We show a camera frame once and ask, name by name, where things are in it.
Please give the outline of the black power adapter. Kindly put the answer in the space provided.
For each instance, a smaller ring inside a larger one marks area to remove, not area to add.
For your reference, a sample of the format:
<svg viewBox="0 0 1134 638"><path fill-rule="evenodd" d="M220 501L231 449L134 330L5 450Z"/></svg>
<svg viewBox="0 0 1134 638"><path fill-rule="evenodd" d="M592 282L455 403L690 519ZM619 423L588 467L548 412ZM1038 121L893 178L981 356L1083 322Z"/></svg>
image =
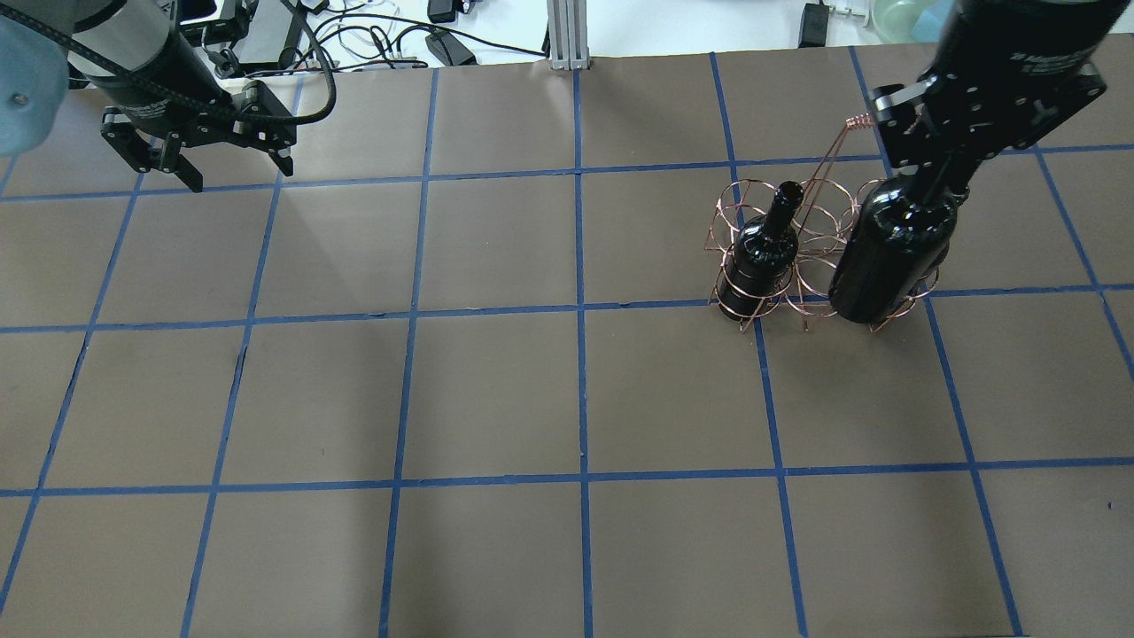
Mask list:
<svg viewBox="0 0 1134 638"><path fill-rule="evenodd" d="M797 46L799 49L827 46L830 8L826 1L807 1L799 16Z"/></svg>

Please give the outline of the aluminium frame post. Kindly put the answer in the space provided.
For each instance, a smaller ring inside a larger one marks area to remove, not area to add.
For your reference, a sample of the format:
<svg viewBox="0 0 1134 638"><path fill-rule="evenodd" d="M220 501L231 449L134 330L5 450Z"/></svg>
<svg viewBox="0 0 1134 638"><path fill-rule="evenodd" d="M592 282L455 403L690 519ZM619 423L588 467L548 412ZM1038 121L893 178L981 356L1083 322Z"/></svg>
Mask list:
<svg viewBox="0 0 1134 638"><path fill-rule="evenodd" d="M548 59L555 70L587 70L592 60L587 39L586 1L547 1Z"/></svg>

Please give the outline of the dark wine bottle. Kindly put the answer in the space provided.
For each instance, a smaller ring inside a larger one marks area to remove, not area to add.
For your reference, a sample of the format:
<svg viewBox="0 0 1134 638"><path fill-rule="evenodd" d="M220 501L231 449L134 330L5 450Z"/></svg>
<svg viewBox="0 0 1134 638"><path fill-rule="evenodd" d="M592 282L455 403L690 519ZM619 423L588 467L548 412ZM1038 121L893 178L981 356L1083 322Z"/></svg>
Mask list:
<svg viewBox="0 0 1134 638"><path fill-rule="evenodd" d="M880 324L896 314L939 265L959 221L963 197L943 190L920 201L912 176L875 184L835 267L827 298L852 323Z"/></svg>
<svg viewBox="0 0 1134 638"><path fill-rule="evenodd" d="M765 213L742 226L718 283L719 307L726 318L752 318L781 287L799 247L792 222L803 199L799 182L781 182Z"/></svg>

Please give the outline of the green glass plate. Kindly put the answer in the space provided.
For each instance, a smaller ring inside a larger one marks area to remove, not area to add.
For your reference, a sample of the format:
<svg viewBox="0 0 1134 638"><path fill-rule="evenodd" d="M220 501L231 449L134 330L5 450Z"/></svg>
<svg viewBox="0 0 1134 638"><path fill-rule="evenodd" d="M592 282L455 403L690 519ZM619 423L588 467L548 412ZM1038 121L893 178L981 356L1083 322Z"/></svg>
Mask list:
<svg viewBox="0 0 1134 638"><path fill-rule="evenodd" d="M870 24L885 43L933 43L951 11L953 1L872 1Z"/></svg>

